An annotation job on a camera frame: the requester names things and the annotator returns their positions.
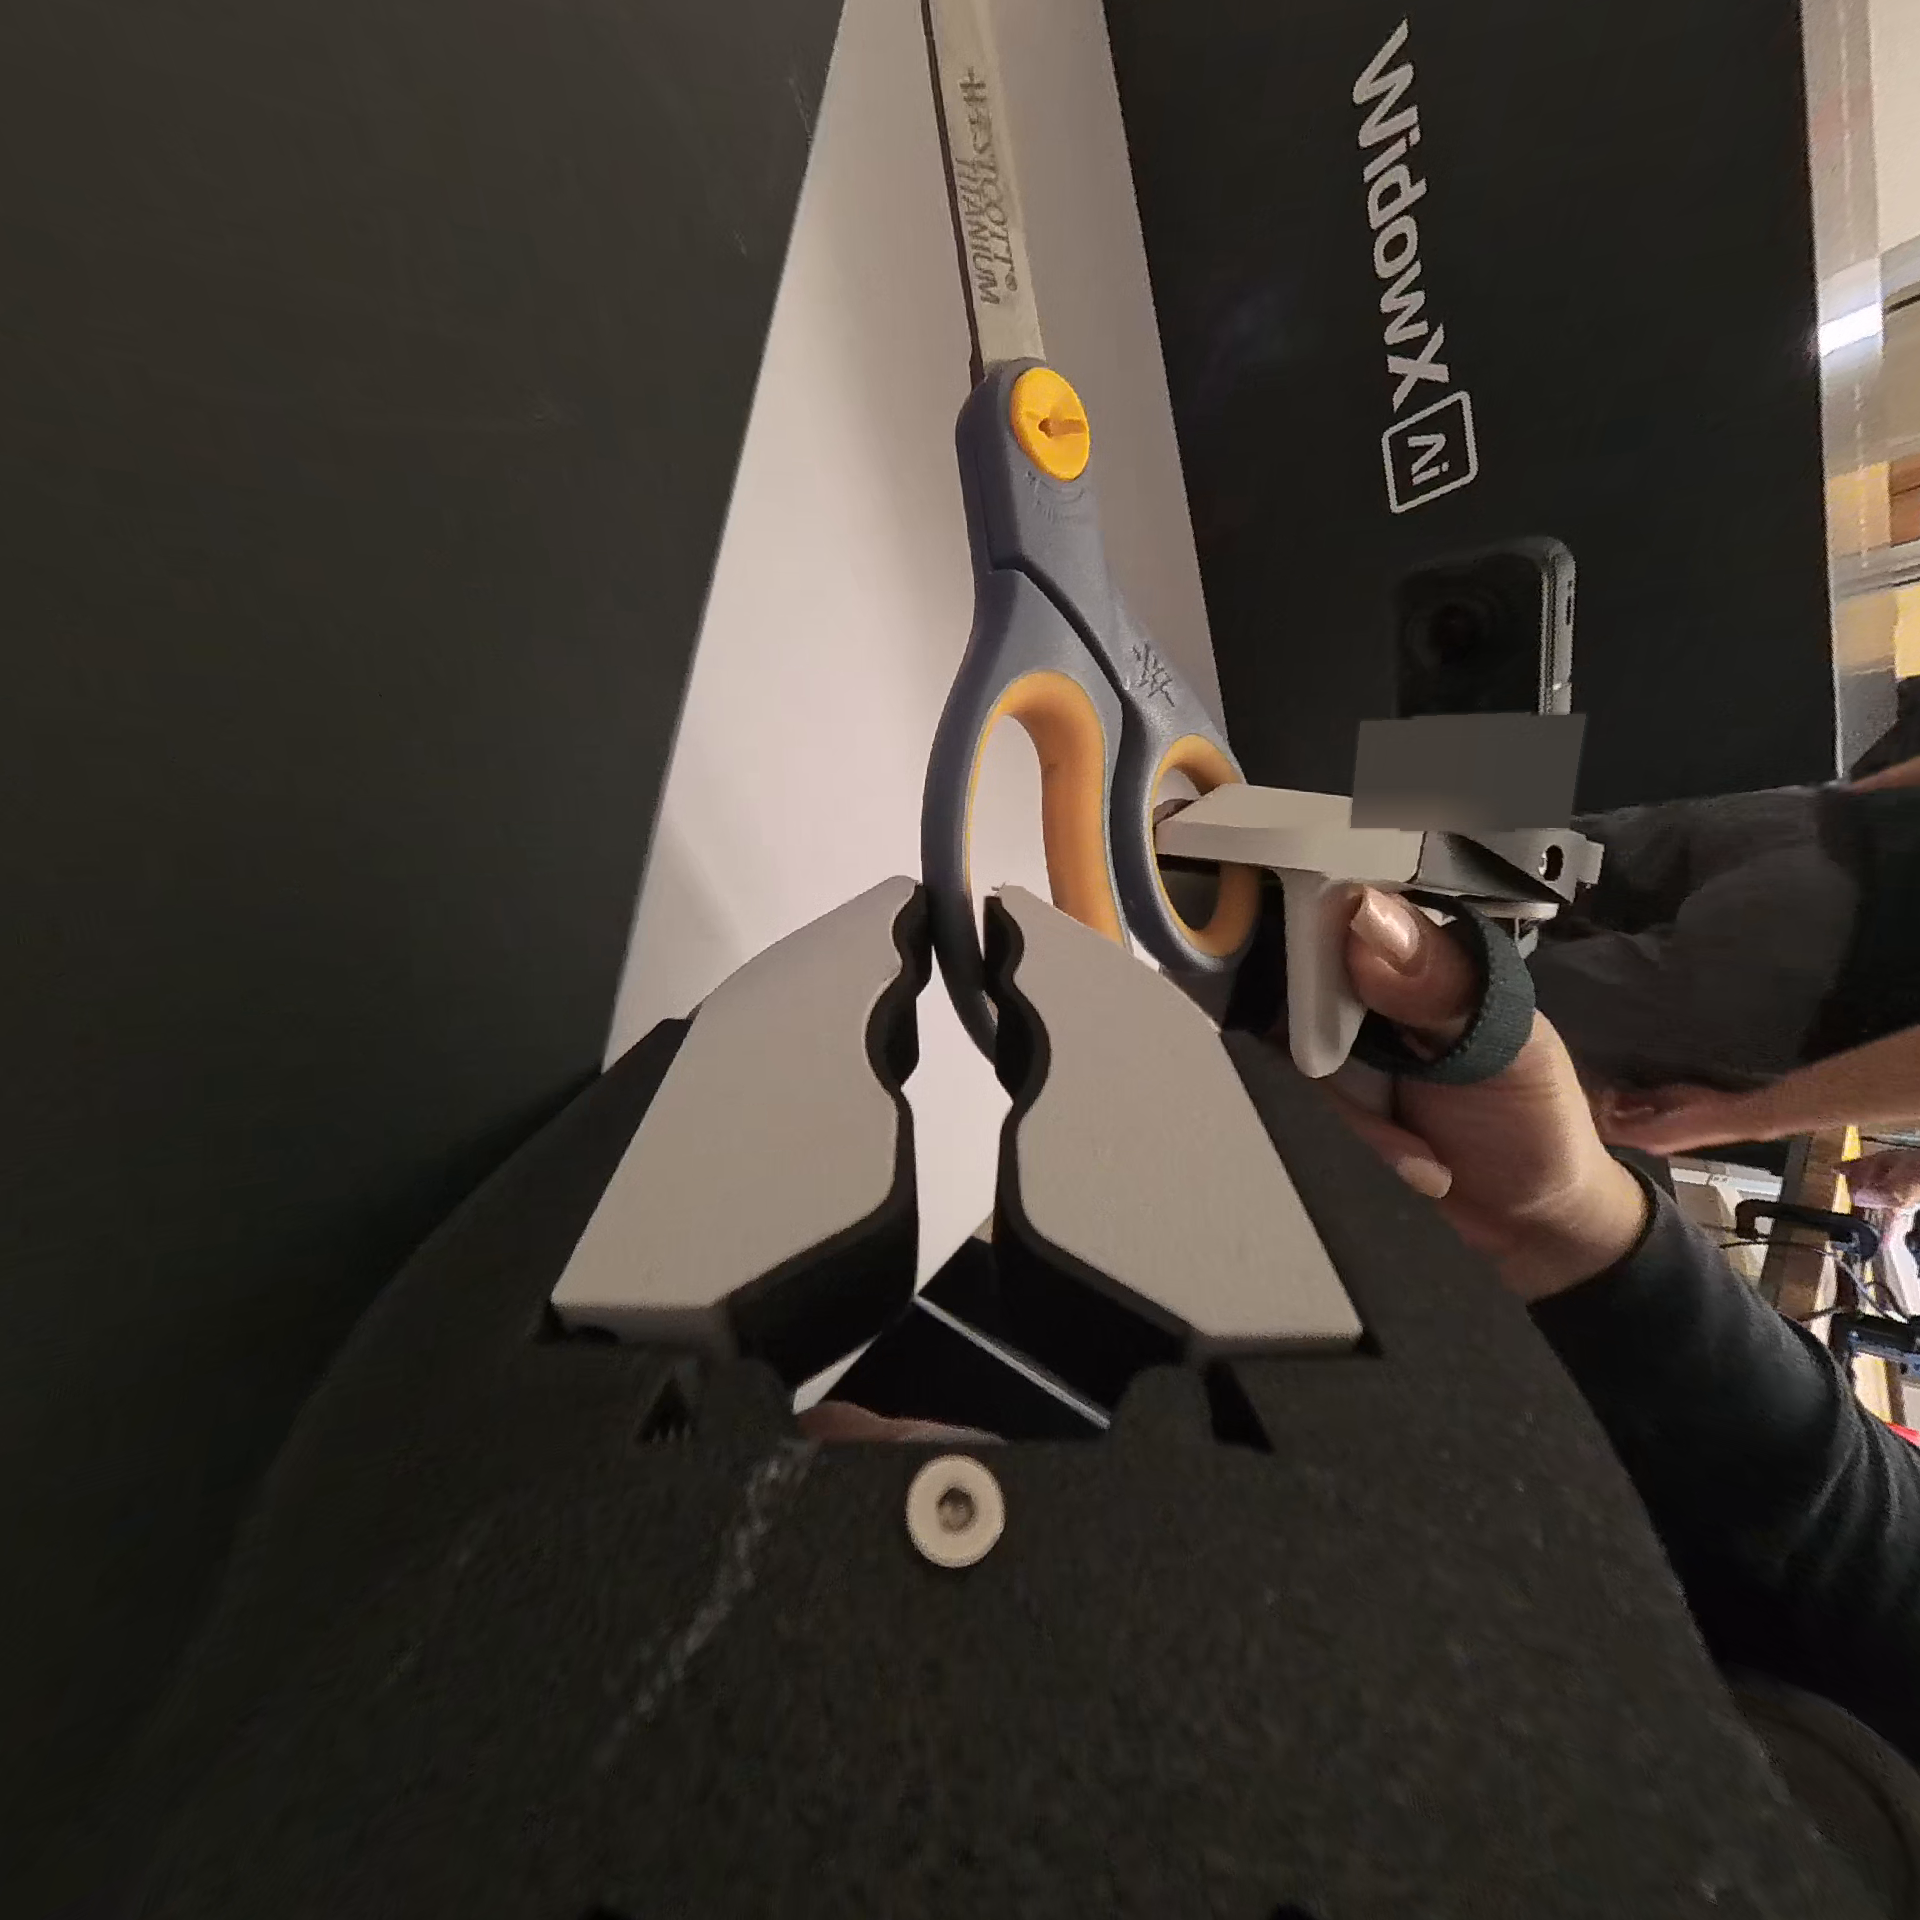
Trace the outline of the black printed panel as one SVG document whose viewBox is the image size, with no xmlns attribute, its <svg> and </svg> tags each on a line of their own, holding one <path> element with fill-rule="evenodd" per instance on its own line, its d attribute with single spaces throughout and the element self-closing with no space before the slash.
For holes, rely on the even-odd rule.
<svg viewBox="0 0 1920 1920">
<path fill-rule="evenodd" d="M 1582 808 L 1839 767 L 1799 5 L 1105 5 L 1227 732 L 1572 558 Z"/>
</svg>

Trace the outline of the person's right hand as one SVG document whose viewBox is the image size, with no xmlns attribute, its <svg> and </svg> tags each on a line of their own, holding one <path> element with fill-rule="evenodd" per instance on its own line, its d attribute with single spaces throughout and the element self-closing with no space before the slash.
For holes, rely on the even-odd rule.
<svg viewBox="0 0 1920 1920">
<path fill-rule="evenodd" d="M 1416 1056 L 1447 1050 L 1471 1024 L 1477 961 L 1398 896 L 1360 894 L 1347 972 L 1360 1004 Z M 1380 1109 L 1350 1072 L 1318 1089 L 1525 1303 L 1611 1269 L 1647 1230 L 1647 1192 L 1603 1144 L 1569 1056 L 1540 1014 L 1508 1066 L 1477 1085 L 1398 1079 Z"/>
</svg>

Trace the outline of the person's right forearm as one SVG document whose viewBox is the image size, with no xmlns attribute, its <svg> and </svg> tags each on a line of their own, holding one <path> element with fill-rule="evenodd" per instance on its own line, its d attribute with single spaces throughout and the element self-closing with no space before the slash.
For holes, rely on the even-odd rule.
<svg viewBox="0 0 1920 1920">
<path fill-rule="evenodd" d="M 1638 1170 L 1646 1228 L 1529 1309 L 1709 1648 L 1867 1718 L 1915 1712 L 1918 1461 L 1825 1348 Z"/>
</svg>

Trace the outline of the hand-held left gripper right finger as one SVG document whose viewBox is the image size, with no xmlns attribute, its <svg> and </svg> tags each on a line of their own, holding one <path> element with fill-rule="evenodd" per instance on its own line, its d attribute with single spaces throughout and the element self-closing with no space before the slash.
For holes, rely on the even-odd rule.
<svg viewBox="0 0 1920 1920">
<path fill-rule="evenodd" d="M 1360 1313 L 1211 1020 L 1008 885 L 985 908 L 996 1248 L 1039 1357 L 1350 1352 Z"/>
</svg>

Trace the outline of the white paper sheet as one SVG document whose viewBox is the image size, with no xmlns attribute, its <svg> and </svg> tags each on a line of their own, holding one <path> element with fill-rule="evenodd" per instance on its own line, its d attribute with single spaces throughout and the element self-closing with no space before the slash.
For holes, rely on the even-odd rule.
<svg viewBox="0 0 1920 1920">
<path fill-rule="evenodd" d="M 991 6 L 1046 352 L 1093 412 L 1128 609 L 1220 716 L 1105 13 Z M 920 6 L 845 5 L 693 648 L 611 1065 L 789 930 L 920 869 L 972 621 L 968 322 Z"/>
</svg>

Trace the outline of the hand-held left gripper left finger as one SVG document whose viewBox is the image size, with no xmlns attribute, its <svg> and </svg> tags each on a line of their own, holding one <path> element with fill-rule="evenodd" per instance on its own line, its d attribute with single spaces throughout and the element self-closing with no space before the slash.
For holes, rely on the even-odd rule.
<svg viewBox="0 0 1920 1920">
<path fill-rule="evenodd" d="M 715 988 L 550 1294 L 569 1333 L 711 1359 L 841 1359 L 904 1306 L 923 889 L 873 885 Z"/>
</svg>

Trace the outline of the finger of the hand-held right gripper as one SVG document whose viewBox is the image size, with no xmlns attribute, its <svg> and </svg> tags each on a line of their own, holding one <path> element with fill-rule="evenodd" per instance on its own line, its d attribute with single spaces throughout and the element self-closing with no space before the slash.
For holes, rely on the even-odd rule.
<svg viewBox="0 0 1920 1920">
<path fill-rule="evenodd" d="M 1343 794 L 1220 784 L 1199 797 L 1157 805 L 1157 881 L 1169 902 L 1216 898 L 1227 869 L 1335 900 L 1352 900 L 1365 886 L 1397 894 L 1414 880 L 1424 839 L 1411 828 L 1352 824 L 1352 802 Z"/>
</svg>

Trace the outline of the grey and orange scissors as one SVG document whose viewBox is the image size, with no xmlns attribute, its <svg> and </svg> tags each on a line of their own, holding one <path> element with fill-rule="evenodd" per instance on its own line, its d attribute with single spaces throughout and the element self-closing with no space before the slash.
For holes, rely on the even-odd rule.
<svg viewBox="0 0 1920 1920">
<path fill-rule="evenodd" d="M 1012 119 L 990 6 L 920 5 L 972 385 L 955 417 L 973 612 L 928 752 L 920 877 L 950 1007 L 995 1056 L 972 877 L 982 752 L 1017 725 L 1039 764 L 1048 898 L 1177 975 L 1216 975 L 1259 918 L 1261 880 L 1227 863 L 1208 918 L 1168 896 L 1157 852 L 1166 776 L 1199 797 L 1241 782 L 1225 732 L 1125 605 L 1093 478 L 1089 413 L 1048 358 L 1025 246 Z"/>
</svg>

